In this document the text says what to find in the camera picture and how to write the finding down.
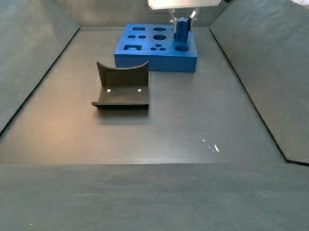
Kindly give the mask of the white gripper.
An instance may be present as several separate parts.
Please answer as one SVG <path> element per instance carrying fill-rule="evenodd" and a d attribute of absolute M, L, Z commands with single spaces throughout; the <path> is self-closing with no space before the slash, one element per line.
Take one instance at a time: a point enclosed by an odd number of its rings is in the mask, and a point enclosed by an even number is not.
<path fill-rule="evenodd" d="M 200 14 L 198 7 L 218 6 L 220 3 L 221 0 L 148 0 L 148 4 L 153 10 L 169 9 L 168 11 L 170 15 L 170 23 L 173 25 L 176 24 L 177 21 L 176 9 L 197 7 L 192 10 L 192 14 L 190 14 L 190 19 L 192 21 L 196 22 Z"/>

